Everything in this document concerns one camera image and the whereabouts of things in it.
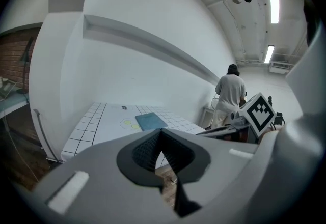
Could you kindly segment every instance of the white tiled table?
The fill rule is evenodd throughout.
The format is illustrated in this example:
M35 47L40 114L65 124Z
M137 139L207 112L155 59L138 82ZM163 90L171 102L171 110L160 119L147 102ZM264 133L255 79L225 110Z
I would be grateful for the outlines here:
M166 128L193 134L205 131L164 107L93 103L69 136L61 152L61 159L67 161L89 146L142 131L135 116L152 112L166 122L168 125ZM166 164L168 162L161 152L157 159L156 168Z

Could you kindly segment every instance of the dark hair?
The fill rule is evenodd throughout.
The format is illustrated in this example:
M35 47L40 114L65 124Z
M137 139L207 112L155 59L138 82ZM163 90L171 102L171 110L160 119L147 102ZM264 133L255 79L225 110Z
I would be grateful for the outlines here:
M238 67L235 64L232 64L229 66L227 75L237 75L240 76L240 73L238 71Z

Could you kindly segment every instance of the brick wall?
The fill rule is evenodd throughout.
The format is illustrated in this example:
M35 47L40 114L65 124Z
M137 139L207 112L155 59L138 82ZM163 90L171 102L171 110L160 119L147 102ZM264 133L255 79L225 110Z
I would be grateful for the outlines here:
M39 34L40 27L34 29L20 30L0 36L0 76L16 81L17 86L22 88L23 62L20 59L25 51L26 45L33 37L34 40L29 49L29 60L31 60L35 40ZM30 66L26 65L25 87L29 85Z

